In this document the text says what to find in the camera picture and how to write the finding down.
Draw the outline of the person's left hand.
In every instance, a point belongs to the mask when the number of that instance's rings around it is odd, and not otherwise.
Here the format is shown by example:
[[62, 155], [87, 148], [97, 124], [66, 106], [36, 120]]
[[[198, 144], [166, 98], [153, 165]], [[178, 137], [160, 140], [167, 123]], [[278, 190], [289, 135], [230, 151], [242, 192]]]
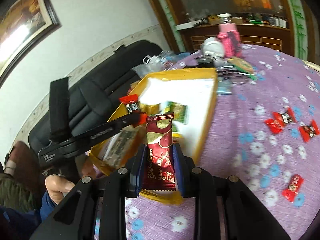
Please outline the person's left hand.
[[59, 204], [61, 200], [63, 200], [65, 194], [68, 194], [75, 186], [71, 181], [57, 175], [48, 176], [45, 179], [45, 185], [49, 197], [55, 204]]

